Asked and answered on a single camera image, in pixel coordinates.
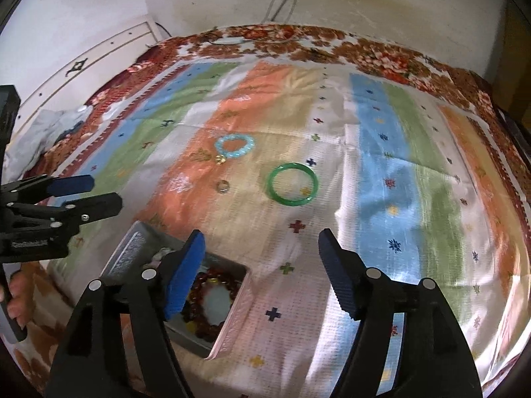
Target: dark blue snowflake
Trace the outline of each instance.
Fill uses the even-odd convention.
[[[389,248],[393,250],[395,253],[402,251],[400,249],[400,242],[398,242],[396,239],[389,240]]]

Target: green stripe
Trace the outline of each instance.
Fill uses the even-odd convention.
[[[157,145],[175,129],[176,124],[182,121],[190,108],[197,102],[201,102],[207,94],[219,83],[219,79],[238,66],[238,63],[215,63],[207,71],[197,75],[184,88],[175,94],[166,103],[161,105],[149,119],[145,119],[136,128],[133,135],[120,146],[111,156],[107,165],[101,172],[96,174],[94,190],[80,197],[96,196],[110,192],[120,192],[127,184],[135,170],[140,167],[155,150]],[[161,121],[174,120],[168,127],[160,127]],[[153,142],[150,146],[142,149],[145,142]],[[126,173],[118,176],[120,171]],[[95,222],[81,227],[77,237],[88,241],[98,232],[103,222]],[[53,261],[53,267],[63,274],[66,270],[75,267],[82,248],[75,248],[75,239],[70,243],[70,255],[65,259]]]
[[[437,281],[459,318],[468,288],[454,288],[463,275],[463,229],[460,209],[452,196],[445,158],[422,124],[416,103],[399,87],[384,84],[389,103],[398,116],[410,146],[420,197],[420,229],[423,234],[421,270]]]

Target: light blue beaded bracelet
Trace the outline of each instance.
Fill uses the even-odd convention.
[[[247,142],[239,150],[227,151],[223,148],[223,144],[225,142],[237,141],[238,139]],[[216,150],[218,150],[218,153],[223,155],[224,157],[228,159],[237,159],[238,157],[241,157],[242,155],[247,154],[250,150],[254,148],[254,139],[249,135],[232,134],[232,135],[227,135],[227,136],[223,136],[219,138],[216,141],[215,146],[216,146]]]

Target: green cross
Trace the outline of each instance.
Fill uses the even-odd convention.
[[[279,269],[282,271],[283,275],[288,275],[295,268],[292,267],[290,262],[286,262],[286,264],[282,265]]]

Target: white wall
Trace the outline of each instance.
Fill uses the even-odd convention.
[[[270,0],[146,0],[174,35],[262,21]],[[505,0],[298,0],[291,21],[383,37],[480,75],[491,60]],[[286,11],[281,13],[283,21]]]
[[[0,84],[22,100],[79,54],[147,13],[145,0],[22,0],[0,34]]]

